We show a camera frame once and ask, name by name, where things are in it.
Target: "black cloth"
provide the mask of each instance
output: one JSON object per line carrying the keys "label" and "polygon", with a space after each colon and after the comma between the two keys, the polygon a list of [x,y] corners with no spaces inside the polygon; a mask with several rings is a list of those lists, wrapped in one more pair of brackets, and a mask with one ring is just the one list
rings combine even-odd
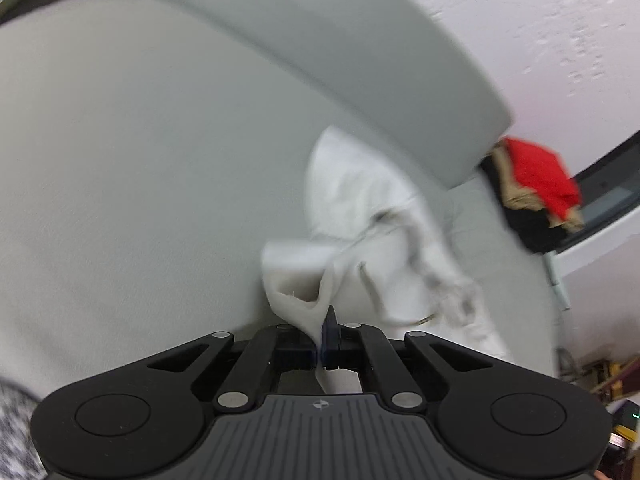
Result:
{"label": "black cloth", "polygon": [[568,234],[562,226],[550,227],[548,211],[505,207],[500,192],[500,176],[491,155],[482,160],[480,169],[494,192],[507,224],[516,231],[523,245],[532,253],[548,253],[557,249]]}

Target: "pile of clothes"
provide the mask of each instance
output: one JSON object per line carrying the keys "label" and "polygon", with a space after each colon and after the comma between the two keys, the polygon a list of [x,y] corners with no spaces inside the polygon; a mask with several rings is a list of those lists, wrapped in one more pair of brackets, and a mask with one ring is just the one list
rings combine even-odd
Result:
{"label": "pile of clothes", "polygon": [[555,153],[513,137],[501,139],[482,160],[507,224],[533,253],[555,250],[584,228],[580,190]]}

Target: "sofa cushion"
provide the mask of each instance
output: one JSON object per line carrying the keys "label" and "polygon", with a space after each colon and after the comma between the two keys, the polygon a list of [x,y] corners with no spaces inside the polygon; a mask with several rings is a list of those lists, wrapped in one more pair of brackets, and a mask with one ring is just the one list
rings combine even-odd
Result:
{"label": "sofa cushion", "polygon": [[558,308],[542,256],[530,254],[510,231],[480,173],[449,195],[454,254],[482,286],[486,307],[515,363],[555,375]]}
{"label": "sofa cushion", "polygon": [[497,93],[410,0],[175,0],[320,83],[446,187],[509,126]]}
{"label": "sofa cushion", "polygon": [[42,396],[215,330],[277,322],[268,238],[306,237],[303,179],[340,103],[161,0],[64,0],[0,28],[0,376]]}

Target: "red cloth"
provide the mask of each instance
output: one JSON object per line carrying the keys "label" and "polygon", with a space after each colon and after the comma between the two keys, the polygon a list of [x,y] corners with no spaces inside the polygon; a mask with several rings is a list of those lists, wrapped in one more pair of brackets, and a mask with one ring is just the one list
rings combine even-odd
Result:
{"label": "red cloth", "polygon": [[518,183],[535,189],[548,211],[566,220],[567,210],[580,205],[582,197],[560,157],[532,142],[513,137],[505,137],[504,141]]}

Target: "beige fabric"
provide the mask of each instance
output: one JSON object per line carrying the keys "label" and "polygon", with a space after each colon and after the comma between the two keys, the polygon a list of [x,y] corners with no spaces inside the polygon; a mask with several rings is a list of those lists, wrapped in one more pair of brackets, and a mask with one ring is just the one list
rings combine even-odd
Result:
{"label": "beige fabric", "polygon": [[500,174],[500,192],[502,203],[510,209],[531,209],[540,211],[545,204],[538,196],[535,189],[521,186],[513,177],[513,168],[507,149],[502,142],[498,142],[491,150],[498,174]]}
{"label": "beige fabric", "polygon": [[556,215],[549,215],[549,227],[557,227],[561,225],[565,231],[569,233],[577,233],[584,229],[584,218],[580,212],[580,206],[574,206],[569,209],[566,220],[562,220]]}
{"label": "beige fabric", "polygon": [[[530,209],[532,211],[544,209],[545,203],[538,196],[536,190],[521,186],[514,178],[509,152],[501,140],[494,146],[490,154],[500,177],[502,204],[509,209]],[[554,214],[549,214],[549,228],[560,225],[569,233],[577,233],[583,229],[584,219],[580,212],[580,206],[569,209],[564,221]]]}

